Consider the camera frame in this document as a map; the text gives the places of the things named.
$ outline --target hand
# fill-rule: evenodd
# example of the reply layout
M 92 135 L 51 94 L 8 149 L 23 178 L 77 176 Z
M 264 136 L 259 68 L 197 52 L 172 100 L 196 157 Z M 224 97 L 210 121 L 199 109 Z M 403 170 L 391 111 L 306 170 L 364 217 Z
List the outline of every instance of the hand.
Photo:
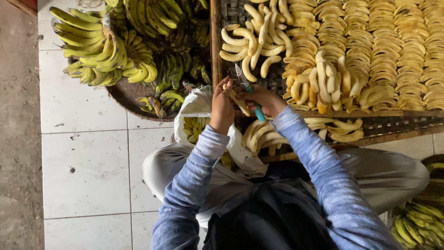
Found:
M 219 134 L 227 135 L 234 122 L 233 102 L 230 99 L 233 80 L 226 77 L 214 89 L 210 126 Z
M 275 118 L 282 110 L 285 109 L 287 103 L 277 95 L 271 93 L 266 88 L 260 85 L 251 85 L 253 93 L 246 93 L 241 87 L 235 89 L 238 95 L 236 98 L 238 100 L 245 101 L 248 109 L 255 111 L 258 109 L 254 103 L 258 103 L 262 106 L 262 112 L 271 117 Z

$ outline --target person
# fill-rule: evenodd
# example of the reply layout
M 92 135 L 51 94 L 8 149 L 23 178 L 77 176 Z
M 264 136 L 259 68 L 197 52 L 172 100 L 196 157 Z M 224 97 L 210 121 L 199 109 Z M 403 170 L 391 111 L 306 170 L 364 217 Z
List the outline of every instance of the person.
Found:
M 239 93 L 287 138 L 316 191 L 300 178 L 253 183 L 218 162 L 234 121 L 232 80 L 214 89 L 211 122 L 193 150 L 173 143 L 146 158 L 143 178 L 163 200 L 151 249 L 402 249 L 381 214 L 418 194 L 426 168 L 413 158 L 375 149 L 335 152 L 301 115 L 259 85 Z

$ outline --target round woven basket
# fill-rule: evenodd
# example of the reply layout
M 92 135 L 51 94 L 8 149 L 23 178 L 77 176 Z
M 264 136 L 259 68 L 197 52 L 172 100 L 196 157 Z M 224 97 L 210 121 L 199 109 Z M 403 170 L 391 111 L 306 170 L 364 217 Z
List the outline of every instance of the round woven basket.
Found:
M 162 118 L 158 118 L 156 114 L 142 111 L 136 99 L 139 97 L 154 96 L 155 91 L 151 87 L 146 87 L 138 83 L 129 83 L 126 77 L 123 77 L 116 85 L 106 88 L 109 96 L 111 96 L 120 106 L 142 119 L 170 122 L 174 121 L 174 118 L 177 115 L 177 112 L 173 113 L 168 111 Z

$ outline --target blue sweatshirt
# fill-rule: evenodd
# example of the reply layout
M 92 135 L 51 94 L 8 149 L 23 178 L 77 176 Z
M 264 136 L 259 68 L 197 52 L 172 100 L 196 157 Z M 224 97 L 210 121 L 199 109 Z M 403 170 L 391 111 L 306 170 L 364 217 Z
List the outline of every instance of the blue sweatshirt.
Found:
M 315 223 L 325 227 L 338 249 L 402 249 L 363 198 L 356 180 L 335 151 L 307 126 L 301 115 L 287 106 L 271 124 L 287 138 L 317 191 L 316 202 L 303 188 L 274 181 L 272 186 L 282 200 L 297 203 Z M 209 125 L 199 136 L 186 164 L 166 187 L 151 249 L 197 249 L 196 214 L 205 201 L 213 167 L 229 139 Z M 234 197 L 225 207 L 234 208 L 247 199 L 248 195 Z

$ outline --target sweatshirt sleeve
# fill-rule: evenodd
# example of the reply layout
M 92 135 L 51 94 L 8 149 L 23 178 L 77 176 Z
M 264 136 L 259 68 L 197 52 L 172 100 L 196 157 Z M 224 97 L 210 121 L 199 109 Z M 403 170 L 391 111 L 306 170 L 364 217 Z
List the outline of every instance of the sweatshirt sleeve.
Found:
M 324 140 L 287 106 L 272 121 L 310 174 L 331 238 L 339 249 L 401 249 Z
M 197 249 L 196 214 L 205 201 L 213 168 L 229 140 L 229 136 L 206 126 L 182 170 L 165 189 L 159 220 L 152 232 L 151 249 Z

